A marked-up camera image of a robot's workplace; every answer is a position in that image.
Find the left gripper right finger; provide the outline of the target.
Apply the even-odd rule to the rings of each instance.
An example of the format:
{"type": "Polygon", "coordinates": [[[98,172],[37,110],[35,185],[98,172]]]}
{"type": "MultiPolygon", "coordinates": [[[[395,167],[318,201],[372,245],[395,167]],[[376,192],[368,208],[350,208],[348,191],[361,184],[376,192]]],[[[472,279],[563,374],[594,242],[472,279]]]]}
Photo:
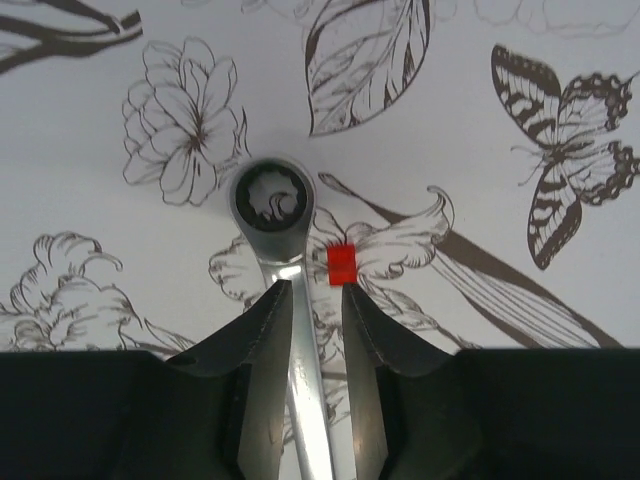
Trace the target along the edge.
{"type": "Polygon", "coordinates": [[[449,354],[355,285],[342,324],[360,479],[635,479],[635,349],[449,354]]]}

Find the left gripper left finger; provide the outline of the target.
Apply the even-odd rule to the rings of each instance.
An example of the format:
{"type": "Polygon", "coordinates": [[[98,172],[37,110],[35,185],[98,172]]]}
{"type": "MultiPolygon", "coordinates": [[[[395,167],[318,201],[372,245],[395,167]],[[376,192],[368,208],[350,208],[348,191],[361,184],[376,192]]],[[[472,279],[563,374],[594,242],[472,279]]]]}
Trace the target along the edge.
{"type": "Polygon", "coordinates": [[[274,479],[293,288],[169,360],[146,351],[5,353],[5,479],[274,479]]]}

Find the small red fuse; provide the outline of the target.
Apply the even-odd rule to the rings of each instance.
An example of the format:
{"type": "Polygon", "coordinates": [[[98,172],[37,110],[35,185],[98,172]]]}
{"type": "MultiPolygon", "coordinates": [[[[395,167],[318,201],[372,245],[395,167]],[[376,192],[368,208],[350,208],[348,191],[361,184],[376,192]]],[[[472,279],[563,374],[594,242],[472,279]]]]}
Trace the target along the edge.
{"type": "Polygon", "coordinates": [[[339,244],[327,248],[328,282],[332,287],[357,282],[356,248],[353,244],[339,244]]]}

